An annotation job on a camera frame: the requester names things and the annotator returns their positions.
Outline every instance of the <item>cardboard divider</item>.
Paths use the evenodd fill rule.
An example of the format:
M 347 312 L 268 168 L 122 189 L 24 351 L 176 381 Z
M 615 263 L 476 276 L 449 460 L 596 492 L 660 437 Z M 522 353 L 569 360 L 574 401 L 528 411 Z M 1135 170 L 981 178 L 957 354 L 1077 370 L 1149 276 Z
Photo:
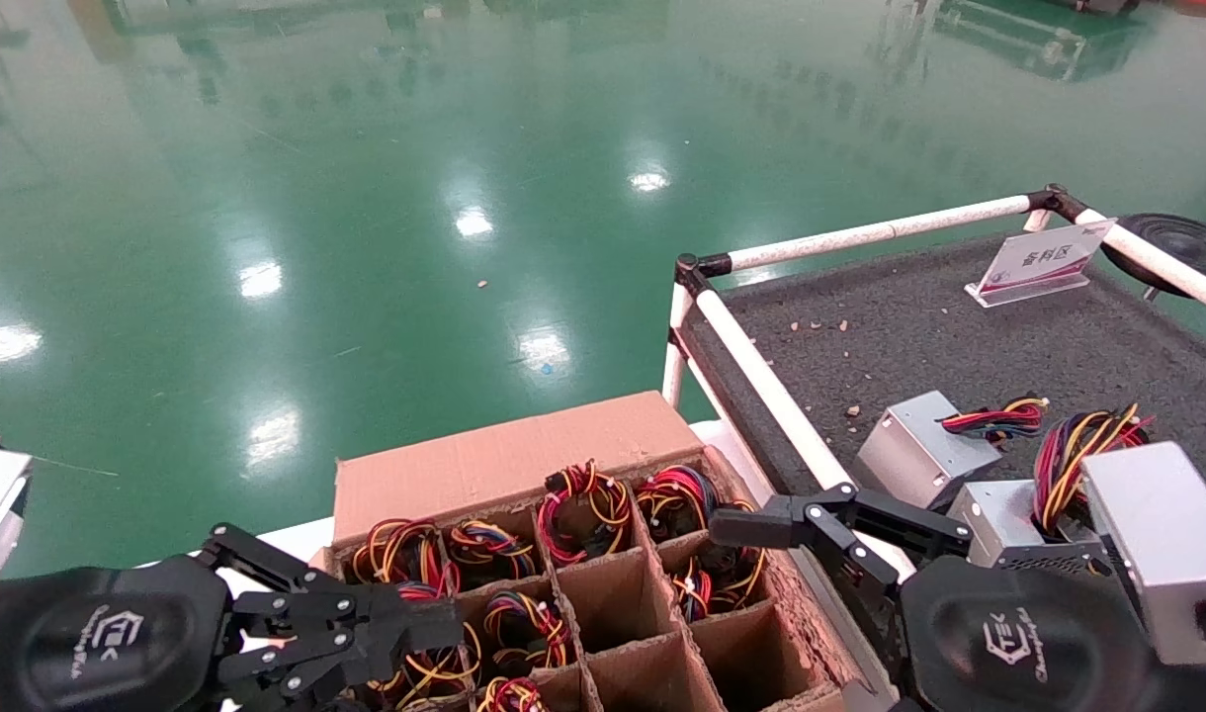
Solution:
M 585 653 L 678 630 L 672 594 L 658 584 L 646 550 L 627 550 L 555 572 L 560 594 L 575 618 Z
M 516 671 L 499 671 L 498 665 L 493 661 L 493 654 L 498 649 L 498 643 L 492 636 L 490 636 L 488 631 L 485 630 L 485 613 L 486 609 L 488 609 L 490 600 L 493 599 L 496 594 L 500 594 L 503 590 L 517 591 L 517 594 L 525 594 L 532 600 L 554 603 L 560 608 L 560 614 L 563 613 L 562 606 L 558 605 L 555 596 L 548 573 L 541 573 L 535 578 L 522 578 L 520 582 L 498 582 L 481 589 L 469 590 L 461 594 L 458 596 L 458 608 L 462 609 L 463 620 L 470 623 L 472 628 L 475 628 L 475 635 L 480 637 L 481 656 L 480 672 L 476 675 L 476 687 L 481 690 L 485 688 L 485 684 L 488 684 L 488 681 L 493 679 L 493 677 L 520 677 L 522 675 L 531 675 L 531 672 L 517 673 Z M 568 630 L 572 630 L 572 623 L 568 621 L 567 618 L 564 623 L 568 625 Z M 575 659 L 575 649 L 572 644 L 569 644 L 568 664 L 572 664 Z
M 532 561 L 534 562 L 534 576 L 539 576 L 545 572 L 545 562 L 548 559 L 545 559 L 543 549 L 537 545 L 535 515 L 535 506 L 526 506 L 511 509 L 482 512 L 480 514 L 468 515 L 467 518 L 453 519 L 453 521 L 450 523 L 443 523 L 440 529 L 441 541 L 444 541 L 445 545 L 445 554 L 449 555 L 456 545 L 449 539 L 449 531 L 459 526 L 459 524 L 479 519 L 481 523 L 494 524 L 494 526 L 504 530 L 509 535 L 519 537 L 521 542 L 527 542 L 527 544 L 533 545 L 534 548 L 529 554 L 532 555 Z M 498 582 L 519 580 L 514 577 L 511 562 L 500 556 L 494 556 L 493 562 L 490 565 L 468 565 L 458 562 L 458 559 L 453 559 L 453 562 L 458 565 L 458 571 L 462 573 L 463 591 L 476 590 L 485 585 L 493 585 Z
M 671 634 L 592 654 L 590 676 L 604 712 L 720 712 L 706 667 Z
M 816 682 L 771 602 L 692 623 L 690 630 L 728 712 L 769 708 L 801 698 Z

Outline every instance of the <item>metal casing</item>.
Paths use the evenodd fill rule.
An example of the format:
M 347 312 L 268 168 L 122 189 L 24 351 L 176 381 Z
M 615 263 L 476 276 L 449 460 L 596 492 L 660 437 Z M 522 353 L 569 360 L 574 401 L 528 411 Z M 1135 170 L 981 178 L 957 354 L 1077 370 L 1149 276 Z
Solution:
M 1087 457 L 1095 530 L 1137 599 L 1164 663 L 1206 665 L 1196 605 L 1206 601 L 1206 484 L 1173 442 Z
M 946 432 L 939 420 L 954 414 L 941 391 L 890 405 L 853 460 L 853 477 L 915 507 L 950 503 L 962 478 L 1002 456 L 987 440 Z
M 948 515 L 973 531 L 967 559 L 978 567 L 1044 568 L 1087 577 L 1090 560 L 1105 559 L 1094 533 L 1060 544 L 1042 538 L 1034 526 L 1032 480 L 966 483 Z

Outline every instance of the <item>cardboard compartment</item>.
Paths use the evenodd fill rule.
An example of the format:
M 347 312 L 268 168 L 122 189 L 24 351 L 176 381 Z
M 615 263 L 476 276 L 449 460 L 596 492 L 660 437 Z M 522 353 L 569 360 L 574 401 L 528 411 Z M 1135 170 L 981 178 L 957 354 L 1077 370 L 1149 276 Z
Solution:
M 581 679 L 584 667 L 573 663 L 552 671 L 534 671 L 528 676 L 540 690 L 545 712 L 590 712 L 590 690 Z
M 441 531 L 467 519 L 488 519 L 509 532 L 534 536 L 540 554 L 539 576 L 464 583 L 458 603 L 480 637 L 480 679 L 463 699 L 428 700 L 414 708 L 453 712 L 476 705 L 480 685 L 498 675 L 491 663 L 496 646 L 485 630 L 486 605 L 500 590 L 517 590 L 554 600 L 572 635 L 567 665 L 529 675 L 550 712 L 725 712 L 713 676 L 733 710 L 755 711 L 779 699 L 788 700 L 781 704 L 784 712 L 838 711 L 838 684 L 860 672 L 786 553 L 767 558 L 755 595 L 759 603 L 693 626 L 686 626 L 674 609 L 666 568 L 684 567 L 707 533 L 657 545 L 633 497 L 626 550 L 568 567 L 550 565 L 534 519 L 545 477 L 591 457 L 601 473 L 630 486 L 631 495 L 632 486 L 658 469 L 686 463 L 715 484 L 721 500 L 751 501 L 725 457 L 703 447 L 657 392 L 492 425 L 338 465 L 335 538 L 315 558 L 315 567 L 341 572 L 369 527 L 386 518 L 433 518 Z M 589 504 L 573 503 L 562 513 L 570 523 L 597 521 L 581 509 L 590 512 Z M 765 671 L 761 693 L 742 682 L 749 671 Z M 771 679 L 775 671 L 778 679 Z M 756 694 L 749 698 L 737 685 Z
M 690 630 L 728 712 L 759 712 L 813 687 L 774 603 L 708 618 Z
M 639 486 L 643 486 L 644 483 L 649 482 L 663 468 L 671 468 L 675 465 L 683 465 L 685 468 L 691 468 L 695 469 L 695 472 L 703 474 L 703 477 L 712 483 L 713 490 L 722 501 L 733 500 L 733 490 L 724 491 L 722 486 L 728 478 L 726 478 L 724 473 L 716 472 L 715 465 L 701 454 L 695 454 L 691 457 L 681 457 L 674 462 L 663 462 L 656 466 L 656 468 L 646 468 L 646 472 L 643 473 L 634 473 L 638 475 L 632 480 L 636 509 L 639 510 L 639 519 L 643 521 L 643 526 L 648 530 L 649 536 L 651 536 L 651 541 L 656 542 L 656 544 L 663 544 L 663 542 L 683 536 L 690 536 L 697 531 L 703 531 L 703 527 L 699 526 L 697 515 L 695 515 L 693 509 L 690 508 L 689 504 L 683 503 L 663 509 L 662 513 L 656 514 L 654 518 L 649 514 L 644 514 L 643 508 L 638 506 Z
M 644 550 L 562 568 L 555 578 L 572 607 L 585 653 L 677 630 L 671 595 L 658 584 L 655 564 Z
M 500 594 L 500 591 L 511 590 L 517 591 L 517 594 L 525 594 L 532 600 L 538 600 L 539 602 L 545 602 L 558 608 L 558 602 L 555 599 L 554 589 L 550 583 L 550 577 L 543 573 L 543 576 L 535 578 L 523 578 L 521 582 L 499 582 L 496 584 L 486 585 L 482 589 L 470 590 L 467 594 L 461 594 L 458 596 L 458 608 L 462 608 L 463 620 L 470 623 L 472 628 L 475 628 L 475 635 L 480 637 L 480 672 L 478 672 L 478 687 L 482 689 L 485 684 L 493 677 L 525 677 L 532 675 L 537 669 L 517 669 L 517 667 L 499 667 L 493 659 L 493 654 L 498 649 L 498 641 L 490 635 L 488 630 L 485 628 L 485 614 L 488 612 L 490 600 L 493 596 Z M 560 614 L 566 617 L 567 613 L 560 609 Z M 572 623 L 566 618 L 563 619 L 563 625 L 572 630 Z M 526 635 L 531 636 L 531 631 L 513 631 L 513 635 Z M 568 664 L 575 660 L 576 654 L 572 641 L 568 641 L 567 646 L 567 659 Z
M 679 634 L 590 656 L 604 712 L 718 712 L 713 684 Z
M 617 480 L 616 486 L 626 485 Z M 632 504 L 633 491 L 630 491 L 630 501 Z M 622 550 L 633 549 L 636 541 L 638 541 L 638 538 L 633 536 L 634 526 L 633 507 L 631 506 L 630 526 L 622 531 L 620 544 L 617 544 L 616 550 L 611 554 L 620 554 Z M 613 532 L 615 532 L 611 526 L 599 521 L 598 514 L 595 514 L 593 507 L 590 506 L 590 496 L 586 495 L 573 496 L 572 500 L 564 501 L 558 506 L 558 509 L 555 512 L 555 530 L 560 536 L 567 537 L 567 542 L 570 542 L 570 544 L 566 544 L 564 539 L 560 539 L 558 544 L 562 549 L 576 550 L 580 549 L 580 547 L 585 547 L 586 553 L 589 553 L 585 561 L 605 556 L 607 553 L 604 547 L 611 544 Z M 539 532 L 539 538 L 543 539 L 540 542 L 543 545 L 548 544 L 548 542 L 545 542 L 545 533 Z M 549 561 L 555 564 L 555 567 L 562 566 L 562 564 L 554 561 L 549 550 L 545 551 L 545 555 Z
M 472 554 L 472 549 L 476 549 L 476 547 L 461 545 L 457 541 L 453 541 L 450 531 L 463 526 L 463 524 L 476 521 L 476 519 L 481 523 L 493 524 L 493 526 L 508 532 L 508 535 L 517 537 L 521 544 L 531 547 L 531 550 L 528 550 L 528 558 L 532 560 L 531 576 L 535 577 L 545 571 L 545 560 L 543 550 L 537 545 L 534 515 L 535 508 L 529 506 L 516 510 L 496 509 L 476 515 L 467 515 L 467 518 L 453 519 L 453 521 L 441 525 L 441 539 L 444 539 L 445 551 L 458 565 L 458 572 L 462 573 L 463 591 L 476 590 L 494 582 L 529 578 L 529 576 L 516 576 L 516 567 L 514 567 L 511 559 L 500 555 L 493 555 L 493 560 L 488 564 L 466 562 L 475 561 L 476 555 Z
M 698 558 L 701 560 L 702 567 L 706 567 L 707 571 L 710 573 L 713 573 L 714 571 L 720 571 L 720 568 L 724 567 L 730 568 L 731 564 L 728 558 L 738 556 L 738 549 L 731 549 L 731 547 L 715 545 L 713 544 L 710 538 L 708 538 L 708 532 L 698 531 L 663 542 L 663 544 L 656 547 L 656 555 L 658 556 L 658 559 L 661 559 L 661 567 L 663 568 L 666 577 L 669 578 L 672 576 L 678 576 L 678 577 L 685 576 L 686 565 L 693 556 Z M 761 602 L 761 600 L 766 600 L 767 578 L 765 573 L 765 567 L 766 564 L 762 561 L 761 576 L 757 577 L 756 583 L 753 585 L 753 590 L 748 593 L 747 599 L 744 599 L 742 603 L 734 605 L 733 607 L 731 607 L 730 605 L 713 605 L 713 607 L 710 607 L 710 615 L 718 617 L 718 614 L 724 614 L 731 611 L 748 608 L 748 606 L 750 605 L 753 606 Z M 725 580 L 730 582 L 742 580 L 743 576 L 744 573 L 742 571 L 737 571 L 734 577 L 715 578 L 715 583 Z M 669 582 L 669 584 L 671 584 L 669 589 L 671 595 L 674 595 L 674 599 L 677 600 L 675 591 L 674 589 L 672 589 L 672 582 Z

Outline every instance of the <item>wire bundle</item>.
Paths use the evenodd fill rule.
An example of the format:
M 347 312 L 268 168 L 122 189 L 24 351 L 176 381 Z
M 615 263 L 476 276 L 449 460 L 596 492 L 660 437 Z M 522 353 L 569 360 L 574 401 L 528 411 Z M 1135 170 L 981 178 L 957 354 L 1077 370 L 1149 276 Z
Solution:
M 540 700 L 540 690 L 527 677 L 493 677 L 485 699 L 475 712 L 550 712 Z
M 997 410 L 982 408 L 974 414 L 952 415 L 938 422 L 948 433 L 983 437 L 1000 445 L 1013 437 L 1037 437 L 1049 403 L 1046 397 L 1030 392 Z
M 353 551 L 353 576 L 364 584 L 420 582 L 435 588 L 440 599 L 458 590 L 458 567 L 441 562 L 440 531 L 429 519 L 385 519 Z
M 1034 523 L 1047 536 L 1060 536 L 1060 514 L 1075 497 L 1085 501 L 1081 491 L 1082 460 L 1119 447 L 1140 447 L 1148 442 L 1140 420 L 1140 404 L 1131 403 L 1116 412 L 1094 410 L 1077 414 L 1047 432 L 1034 460 Z
M 491 572 L 496 562 L 504 559 L 511 565 L 511 578 L 532 577 L 537 573 L 532 542 L 522 541 L 496 524 L 472 519 L 449 532 L 449 555 L 469 572 Z
M 397 584 L 397 594 L 404 600 L 439 600 L 441 595 L 435 586 L 422 582 Z M 467 693 L 468 681 L 480 670 L 480 637 L 470 623 L 463 623 L 463 630 L 470 637 L 470 643 L 463 643 L 472 658 L 470 665 L 458 648 L 427 649 L 422 653 L 408 654 L 404 664 L 391 681 L 367 683 L 379 699 L 394 710 L 404 710 L 410 704 L 421 700 L 450 699 Z
M 708 529 L 720 497 L 713 483 L 685 465 L 663 468 L 636 490 L 634 500 L 656 542 Z
M 458 567 L 441 561 L 440 531 L 428 519 L 386 519 L 376 524 L 353 553 L 353 576 L 362 583 L 397 586 L 402 600 L 440 600 L 458 590 Z M 467 690 L 480 669 L 480 637 L 470 637 L 472 664 L 458 648 L 408 654 L 391 681 L 367 683 L 387 706 L 404 710 L 423 699 L 449 699 Z
M 590 501 L 590 509 L 595 510 L 599 521 L 595 532 L 584 541 L 576 541 L 558 529 L 558 508 L 575 496 L 585 496 Z M 632 519 L 628 491 L 607 474 L 598 474 L 595 460 L 567 466 L 545 478 L 545 497 L 537 507 L 537 529 L 560 567 L 621 550 L 628 542 Z
M 710 613 L 713 600 L 713 578 L 699 565 L 699 559 L 690 558 L 686 572 L 679 577 L 674 573 L 674 595 L 678 609 L 687 623 L 702 621 Z
M 534 667 L 567 665 L 567 625 L 554 605 L 504 590 L 485 608 L 485 630 L 498 643 L 500 671 L 527 675 Z
M 753 512 L 747 501 L 724 507 Z M 687 623 L 701 621 L 713 613 L 737 611 L 748 605 L 761 580 L 765 549 L 747 545 L 708 545 L 686 562 L 685 573 L 674 573 L 674 596 Z

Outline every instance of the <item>robotic hand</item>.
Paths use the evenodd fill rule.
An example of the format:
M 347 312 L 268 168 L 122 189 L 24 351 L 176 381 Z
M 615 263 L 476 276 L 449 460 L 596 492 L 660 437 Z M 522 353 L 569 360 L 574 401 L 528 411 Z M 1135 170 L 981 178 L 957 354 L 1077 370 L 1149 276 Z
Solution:
M 900 584 L 850 527 L 918 572 Z M 955 519 L 842 485 L 718 509 L 710 537 L 810 549 L 900 688 L 894 712 L 1206 712 L 1206 671 L 1159 661 L 1117 578 L 974 567 Z
M 22 527 L 25 456 L 0 451 L 0 567 Z M 233 568 L 269 588 L 236 600 Z M 292 638 L 240 653 L 244 634 Z M 346 585 L 218 524 L 194 558 L 0 582 L 0 712 L 310 711 L 393 677 L 409 652 L 463 641 L 452 602 Z

